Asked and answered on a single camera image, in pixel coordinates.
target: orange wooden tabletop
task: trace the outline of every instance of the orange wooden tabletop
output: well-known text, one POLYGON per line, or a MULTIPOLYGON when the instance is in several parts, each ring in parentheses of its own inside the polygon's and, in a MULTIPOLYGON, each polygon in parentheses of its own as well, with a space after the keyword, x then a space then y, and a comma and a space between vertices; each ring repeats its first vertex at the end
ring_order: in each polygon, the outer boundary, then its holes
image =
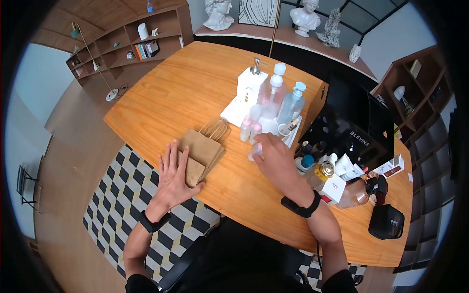
MULTIPOLYGON (((278 61, 255 53, 210 43, 193 42, 160 63, 112 107, 106 123, 138 154, 153 166, 163 155, 165 144, 181 138, 188 128, 199 130, 236 95, 238 75, 260 57, 273 74, 278 61)), ((289 89, 302 81, 306 106, 301 115, 321 110, 324 99, 316 94, 323 82, 287 65, 284 82, 289 89)), ((206 187, 198 199, 233 220, 293 247, 314 252, 316 241, 305 219, 280 204, 280 194, 248 160, 249 143, 239 139, 239 128, 231 125, 230 135, 222 141, 226 154, 208 174, 206 187)), ((407 239, 412 211, 412 173, 410 153, 395 140, 396 153, 405 170, 388 180, 386 203, 405 215, 404 234, 399 239, 379 240, 368 233, 372 205, 339 210, 331 207, 342 229, 347 259, 351 263, 398 266, 407 239)))

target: checkered rug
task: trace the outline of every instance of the checkered rug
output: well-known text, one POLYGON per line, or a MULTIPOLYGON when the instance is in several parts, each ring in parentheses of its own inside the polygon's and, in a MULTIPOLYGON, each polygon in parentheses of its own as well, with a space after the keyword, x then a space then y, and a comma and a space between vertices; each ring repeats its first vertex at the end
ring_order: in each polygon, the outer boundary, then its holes
MULTIPOLYGON (((139 214, 158 190, 159 173, 128 145, 124 145, 104 174, 88 205, 83 224, 111 265, 125 277, 122 252, 139 214)), ((146 258, 147 272, 157 284, 192 242, 216 225, 219 212, 196 198, 174 207, 171 219, 153 234, 146 258)), ((317 255, 301 251, 300 270, 311 287, 321 291, 317 255)), ((349 264, 352 275, 362 275, 366 266, 349 264)))

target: wooden floor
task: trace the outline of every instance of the wooden floor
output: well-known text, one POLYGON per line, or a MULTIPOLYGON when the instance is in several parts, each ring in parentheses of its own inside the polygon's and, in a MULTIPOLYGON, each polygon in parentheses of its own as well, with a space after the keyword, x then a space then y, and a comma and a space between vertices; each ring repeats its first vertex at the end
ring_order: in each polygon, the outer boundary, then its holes
MULTIPOLYGON (((111 86, 132 86, 153 66, 140 65, 111 86)), ((82 224, 99 180, 124 144, 103 122, 115 104, 104 100, 108 91, 99 75, 83 88, 74 81, 46 124, 54 137, 41 165, 43 192, 35 230, 41 257, 66 293, 125 292, 124 278, 105 259, 82 224)), ((394 280, 391 273, 390 268, 368 267, 358 291, 390 293, 394 280)))

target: cardboard box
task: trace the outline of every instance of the cardboard box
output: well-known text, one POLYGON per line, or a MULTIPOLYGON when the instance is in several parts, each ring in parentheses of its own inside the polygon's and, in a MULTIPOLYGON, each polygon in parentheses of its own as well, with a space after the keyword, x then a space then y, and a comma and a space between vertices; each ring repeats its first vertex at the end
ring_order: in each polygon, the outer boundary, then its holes
POLYGON ((342 193, 344 193, 345 185, 345 181, 337 174, 334 174, 332 178, 329 178, 322 186, 314 189, 319 193, 326 204, 333 205, 340 201, 342 193))
POLYGON ((378 175, 383 175, 387 179, 402 170, 404 170, 404 160, 402 159, 401 154, 399 154, 373 171, 378 175))

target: lamp base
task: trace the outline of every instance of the lamp base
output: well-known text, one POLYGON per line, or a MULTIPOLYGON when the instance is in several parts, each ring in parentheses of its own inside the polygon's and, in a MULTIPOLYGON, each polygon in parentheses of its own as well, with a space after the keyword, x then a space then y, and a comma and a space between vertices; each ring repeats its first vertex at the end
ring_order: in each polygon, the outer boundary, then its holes
POLYGON ((113 89, 112 91, 110 91, 106 96, 106 101, 110 102, 110 101, 114 100, 116 98, 118 92, 119 92, 118 89, 113 89))

